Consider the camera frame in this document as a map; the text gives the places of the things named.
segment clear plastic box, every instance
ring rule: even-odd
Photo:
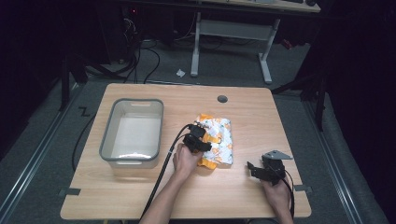
[[[114,168],[153,168],[158,164],[163,102],[119,99],[110,112],[100,156]]]

